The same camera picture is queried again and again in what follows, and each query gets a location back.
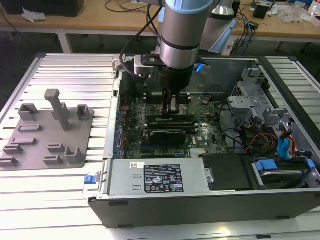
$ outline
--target blue led light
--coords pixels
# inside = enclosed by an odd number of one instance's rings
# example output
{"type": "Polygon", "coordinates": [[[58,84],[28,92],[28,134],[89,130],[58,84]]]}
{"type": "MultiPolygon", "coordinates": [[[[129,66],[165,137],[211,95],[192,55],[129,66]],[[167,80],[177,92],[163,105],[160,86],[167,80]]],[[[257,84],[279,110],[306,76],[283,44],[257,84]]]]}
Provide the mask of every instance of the blue led light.
{"type": "Polygon", "coordinates": [[[200,63],[200,64],[198,65],[197,69],[195,70],[195,72],[198,73],[198,72],[200,72],[201,69],[203,69],[203,68],[204,68],[204,65],[203,65],[202,63],[200,63]]]}

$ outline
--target black cable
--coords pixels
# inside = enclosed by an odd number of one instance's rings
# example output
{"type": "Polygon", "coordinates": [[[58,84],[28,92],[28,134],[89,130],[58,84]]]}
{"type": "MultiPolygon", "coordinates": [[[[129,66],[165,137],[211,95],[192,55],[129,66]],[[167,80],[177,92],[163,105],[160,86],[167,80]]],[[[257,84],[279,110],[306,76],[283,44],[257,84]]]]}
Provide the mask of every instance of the black cable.
{"type": "MultiPolygon", "coordinates": [[[[146,22],[150,21],[150,19],[151,19],[150,8],[151,8],[151,5],[149,4],[149,5],[148,5],[148,8],[147,8],[147,10],[146,10],[146,22]]],[[[156,35],[158,38],[160,38],[161,36],[160,36],[160,34],[159,34],[159,32],[158,32],[155,24],[154,24],[154,21],[151,22],[151,25],[152,25],[152,27],[153,27],[154,30],[153,30],[153,29],[151,28],[151,26],[149,25],[148,28],[150,29],[150,31],[151,31],[154,35],[156,35]]]]}
{"type": "Polygon", "coordinates": [[[22,34],[21,32],[19,32],[19,31],[15,28],[15,26],[13,26],[13,25],[11,24],[11,22],[9,22],[9,20],[8,20],[7,17],[5,16],[4,12],[2,11],[1,7],[0,7],[0,13],[2,14],[2,16],[4,17],[4,19],[6,20],[6,22],[10,25],[10,27],[12,27],[12,28],[16,31],[16,33],[19,34],[19,35],[23,38],[23,40],[25,40],[25,42],[28,43],[28,44],[33,48],[34,46],[23,36],[23,34],[22,34]]]}
{"type": "Polygon", "coordinates": [[[144,25],[144,27],[124,46],[124,48],[122,49],[122,51],[121,51],[121,53],[120,53],[120,63],[121,63],[121,65],[122,65],[123,68],[128,72],[128,74],[129,74],[130,76],[132,76],[132,77],[134,77],[134,78],[136,78],[136,79],[138,79],[138,80],[143,80],[143,81],[144,81],[144,80],[146,80],[148,77],[141,77],[141,76],[136,75],[134,72],[132,72],[132,71],[128,68],[127,64],[126,64],[125,61],[124,61],[124,54],[125,54],[125,51],[126,51],[127,47],[128,47],[130,44],[132,44],[132,42],[133,42],[137,37],[139,37],[139,36],[144,32],[144,30],[147,29],[147,27],[151,24],[151,22],[152,22],[153,20],[156,19],[156,17],[158,16],[158,14],[159,14],[160,11],[161,11],[161,8],[162,8],[162,7],[159,7],[158,11],[156,11],[155,15],[150,19],[150,21],[148,21],[148,22],[144,25]]]}
{"type": "Polygon", "coordinates": [[[242,13],[242,10],[241,8],[239,8],[239,11],[240,13],[238,12],[238,14],[242,17],[242,19],[240,19],[239,17],[237,17],[240,21],[243,22],[243,33],[242,33],[242,36],[241,38],[237,41],[237,43],[235,44],[235,47],[233,48],[233,50],[231,51],[231,54],[235,51],[237,52],[237,50],[241,47],[244,46],[244,44],[247,42],[247,37],[248,37],[248,34],[249,34],[249,28],[248,28],[248,24],[247,24],[247,21],[248,21],[248,18],[242,13]]]}
{"type": "Polygon", "coordinates": [[[136,11],[136,10],[139,10],[139,9],[143,9],[143,8],[145,8],[147,5],[145,5],[145,6],[142,6],[142,7],[138,7],[138,8],[135,8],[135,9],[130,9],[130,10],[126,10],[126,11],[117,11],[117,10],[112,10],[112,9],[110,9],[110,8],[108,8],[107,7],[107,5],[111,2],[112,0],[109,0],[109,1],[107,1],[106,3],[105,3],[105,5],[104,5],[104,7],[107,9],[107,10],[109,10],[109,11],[111,11],[111,12],[114,12],[114,13],[130,13],[130,12],[133,12],[133,11],[136,11]]]}

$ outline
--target white paper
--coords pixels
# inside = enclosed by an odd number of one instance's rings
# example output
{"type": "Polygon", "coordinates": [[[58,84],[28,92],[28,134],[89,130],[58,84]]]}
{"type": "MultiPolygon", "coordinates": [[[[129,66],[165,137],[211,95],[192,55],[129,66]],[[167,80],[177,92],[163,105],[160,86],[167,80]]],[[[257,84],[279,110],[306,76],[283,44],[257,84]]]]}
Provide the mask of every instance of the white paper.
{"type": "Polygon", "coordinates": [[[44,13],[28,11],[28,10],[25,10],[24,8],[22,9],[23,9],[22,17],[32,23],[34,23],[35,20],[38,20],[38,21],[47,20],[46,15],[44,13]]]}

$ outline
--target warning label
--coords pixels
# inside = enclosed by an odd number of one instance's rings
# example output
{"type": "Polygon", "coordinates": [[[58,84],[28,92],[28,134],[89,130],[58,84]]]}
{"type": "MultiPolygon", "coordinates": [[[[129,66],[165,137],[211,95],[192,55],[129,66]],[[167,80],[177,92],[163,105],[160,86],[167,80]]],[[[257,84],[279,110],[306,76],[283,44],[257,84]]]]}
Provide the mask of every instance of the warning label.
{"type": "Polygon", "coordinates": [[[147,194],[183,192],[184,184],[180,164],[145,165],[144,191],[147,194]]]}

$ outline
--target blue tab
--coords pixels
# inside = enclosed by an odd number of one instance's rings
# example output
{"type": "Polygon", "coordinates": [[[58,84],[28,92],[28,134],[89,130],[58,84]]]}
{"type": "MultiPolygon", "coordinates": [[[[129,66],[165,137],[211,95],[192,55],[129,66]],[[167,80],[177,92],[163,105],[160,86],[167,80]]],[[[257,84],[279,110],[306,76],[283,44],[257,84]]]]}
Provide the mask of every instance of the blue tab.
{"type": "Polygon", "coordinates": [[[266,171],[266,170],[278,170],[275,160],[272,159],[261,159],[255,163],[258,171],[266,171]]]}
{"type": "Polygon", "coordinates": [[[308,164],[308,166],[309,166],[309,168],[310,168],[311,170],[315,169],[316,165],[315,165],[314,161],[312,161],[311,159],[308,159],[308,160],[306,161],[306,163],[308,164]]]}
{"type": "Polygon", "coordinates": [[[96,183],[97,183],[97,176],[84,177],[84,184],[96,184],[96,183]]]}
{"type": "Polygon", "coordinates": [[[203,68],[204,68],[204,64],[203,64],[203,63],[200,63],[200,64],[196,67],[195,72],[196,72],[196,73],[199,73],[203,68]]]}

